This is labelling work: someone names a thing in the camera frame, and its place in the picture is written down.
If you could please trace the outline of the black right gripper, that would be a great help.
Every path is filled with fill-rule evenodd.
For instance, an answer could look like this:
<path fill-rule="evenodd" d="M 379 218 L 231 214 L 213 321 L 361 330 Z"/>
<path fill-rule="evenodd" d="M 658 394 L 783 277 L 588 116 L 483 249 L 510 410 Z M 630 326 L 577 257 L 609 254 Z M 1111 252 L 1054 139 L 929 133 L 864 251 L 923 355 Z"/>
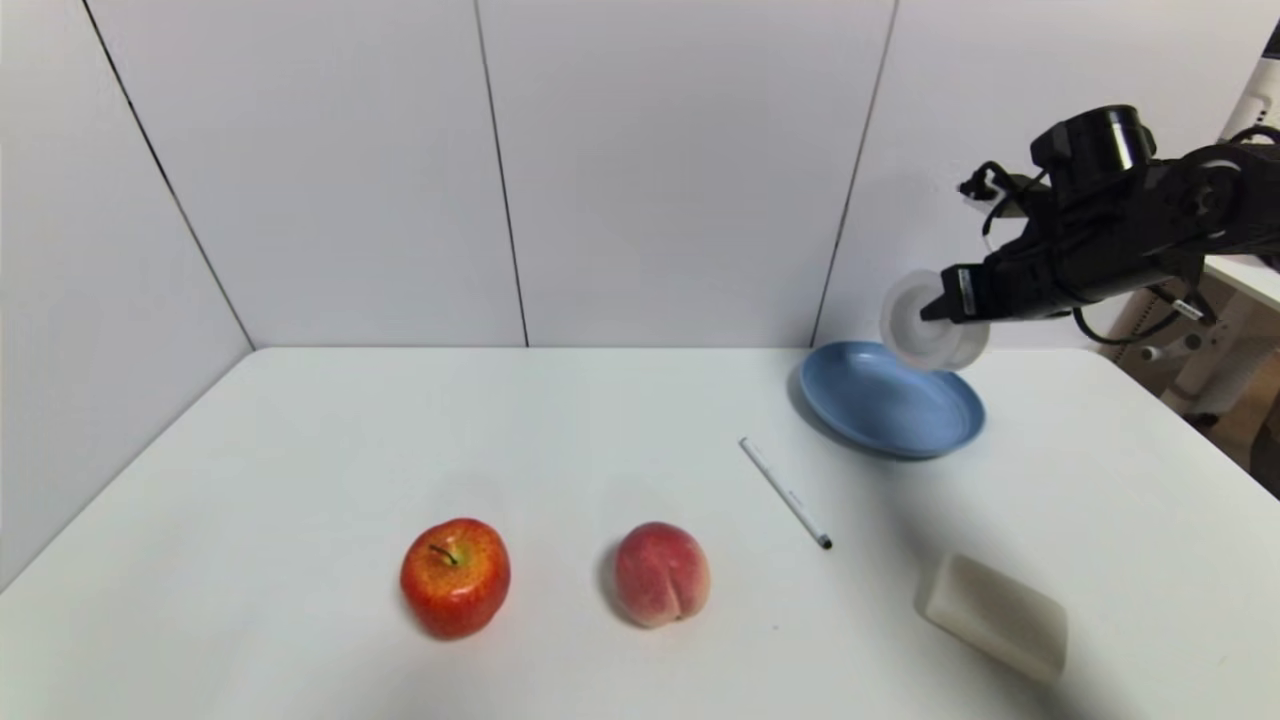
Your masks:
<path fill-rule="evenodd" d="M 1033 322 L 1062 311 L 1053 279 L 1064 237 L 1029 232 L 1009 241 L 980 263 L 942 272 L 943 295 L 920 311 L 923 322 L 956 324 Z"/>

